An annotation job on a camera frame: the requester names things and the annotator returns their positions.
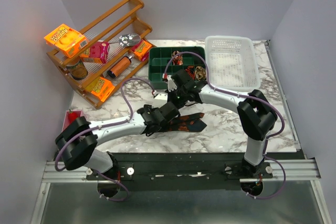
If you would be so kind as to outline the wooden three-tier rack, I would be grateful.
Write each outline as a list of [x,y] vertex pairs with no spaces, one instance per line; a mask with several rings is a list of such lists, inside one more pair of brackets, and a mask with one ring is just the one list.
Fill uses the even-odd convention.
[[44,37],[47,53],[71,87],[96,109],[148,62],[152,27],[138,17],[142,0],[122,0],[80,31],[61,24]]

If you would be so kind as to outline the lower orange sponge box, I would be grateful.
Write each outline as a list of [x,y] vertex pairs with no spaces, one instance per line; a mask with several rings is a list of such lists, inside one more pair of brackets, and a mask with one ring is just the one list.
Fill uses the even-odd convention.
[[115,86],[112,82],[104,77],[97,77],[91,82],[85,90],[97,97],[101,102],[105,102]]

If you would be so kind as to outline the small orange pink box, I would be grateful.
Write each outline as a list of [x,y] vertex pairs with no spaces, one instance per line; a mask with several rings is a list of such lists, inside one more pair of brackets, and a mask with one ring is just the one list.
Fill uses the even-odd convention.
[[131,52],[134,54],[137,60],[145,61],[152,47],[153,46],[151,43],[142,39],[139,43],[131,48]]

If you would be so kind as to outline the black cloth in tray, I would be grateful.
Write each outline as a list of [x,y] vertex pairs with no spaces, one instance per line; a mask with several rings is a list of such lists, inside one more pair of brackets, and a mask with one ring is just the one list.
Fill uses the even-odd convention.
[[204,55],[205,55],[205,51],[204,51],[204,49],[201,48],[201,47],[194,47],[194,48],[192,48],[191,52],[193,52],[193,53],[195,53],[195,54],[198,54],[198,55],[200,55],[201,57],[204,57]]

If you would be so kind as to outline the dark orange-patterned necktie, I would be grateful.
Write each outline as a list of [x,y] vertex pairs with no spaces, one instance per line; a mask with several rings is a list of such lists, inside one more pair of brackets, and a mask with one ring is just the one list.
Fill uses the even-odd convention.
[[167,130],[182,131],[182,132],[201,132],[207,127],[207,124],[202,121],[204,113],[194,113],[174,118]]

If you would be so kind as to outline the rolled tie top compartment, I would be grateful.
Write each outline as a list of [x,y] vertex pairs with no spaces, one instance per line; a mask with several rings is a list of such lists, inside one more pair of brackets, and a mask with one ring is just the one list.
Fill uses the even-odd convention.
[[172,52],[172,64],[174,66],[182,66],[183,65],[183,57],[180,55],[179,51]]

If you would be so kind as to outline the orange black bottle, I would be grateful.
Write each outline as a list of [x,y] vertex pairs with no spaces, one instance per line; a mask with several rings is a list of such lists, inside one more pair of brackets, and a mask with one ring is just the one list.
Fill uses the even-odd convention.
[[131,59],[132,57],[124,56],[110,70],[107,71],[108,76],[111,78],[118,77],[131,64],[131,61],[132,61]]

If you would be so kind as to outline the food can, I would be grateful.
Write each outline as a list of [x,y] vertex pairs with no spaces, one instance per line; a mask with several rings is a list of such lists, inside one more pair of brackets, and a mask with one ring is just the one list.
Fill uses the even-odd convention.
[[80,58],[73,63],[66,65],[66,69],[75,80],[83,80],[88,75],[88,70]]

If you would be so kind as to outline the green compartment organizer tray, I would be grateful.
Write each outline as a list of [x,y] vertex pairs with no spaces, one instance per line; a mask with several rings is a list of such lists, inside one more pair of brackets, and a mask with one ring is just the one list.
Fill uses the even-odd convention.
[[[188,66],[201,66],[205,68],[201,57],[198,54],[191,52],[192,48],[200,46],[187,47],[155,47],[149,51],[149,70],[148,77],[154,88],[159,90],[167,89],[167,84],[163,81],[164,70],[167,68],[167,74],[171,75],[179,70],[185,70]],[[172,52],[179,51],[183,57],[182,66],[174,66],[172,64]]]

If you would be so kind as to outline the silver metal spoon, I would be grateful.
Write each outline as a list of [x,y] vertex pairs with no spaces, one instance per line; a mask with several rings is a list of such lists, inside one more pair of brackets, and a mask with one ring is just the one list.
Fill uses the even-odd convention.
[[141,41],[141,36],[135,33],[121,35],[117,41],[109,42],[109,44],[118,44],[121,47],[132,47]]

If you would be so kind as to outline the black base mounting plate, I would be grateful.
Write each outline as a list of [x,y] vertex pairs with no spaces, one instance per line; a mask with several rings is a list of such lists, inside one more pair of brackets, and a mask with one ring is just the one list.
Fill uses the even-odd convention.
[[263,181],[273,177],[266,159],[253,166],[242,153],[116,153],[110,168],[57,162],[60,170],[85,168],[85,179],[96,182],[104,195],[126,188],[135,191],[244,189],[260,194]]

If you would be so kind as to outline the rolled beige patterned tie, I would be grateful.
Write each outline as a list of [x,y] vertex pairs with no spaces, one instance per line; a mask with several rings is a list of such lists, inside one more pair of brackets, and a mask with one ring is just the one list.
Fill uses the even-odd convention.
[[195,80],[202,81],[206,80],[206,69],[201,66],[196,66],[194,70]]

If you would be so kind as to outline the large orange sponge box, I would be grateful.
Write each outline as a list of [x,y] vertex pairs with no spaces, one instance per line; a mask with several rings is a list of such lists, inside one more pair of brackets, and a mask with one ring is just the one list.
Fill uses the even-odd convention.
[[85,35],[66,24],[61,24],[55,28],[44,37],[44,40],[48,45],[61,51],[67,58],[74,57],[89,42]]

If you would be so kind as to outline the red toy pepper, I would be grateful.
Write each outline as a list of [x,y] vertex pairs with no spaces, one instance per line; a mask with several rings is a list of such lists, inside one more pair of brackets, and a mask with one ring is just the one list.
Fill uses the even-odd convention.
[[72,123],[73,121],[76,120],[76,118],[78,118],[78,113],[72,110],[69,110],[67,114],[67,118],[68,118],[69,123]]

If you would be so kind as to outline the pink sponge box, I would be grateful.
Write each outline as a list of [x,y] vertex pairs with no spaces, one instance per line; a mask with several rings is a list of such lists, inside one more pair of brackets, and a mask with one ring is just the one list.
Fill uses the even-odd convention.
[[80,55],[80,59],[83,62],[105,64],[108,61],[109,50],[110,45],[108,42],[99,41],[84,51]]

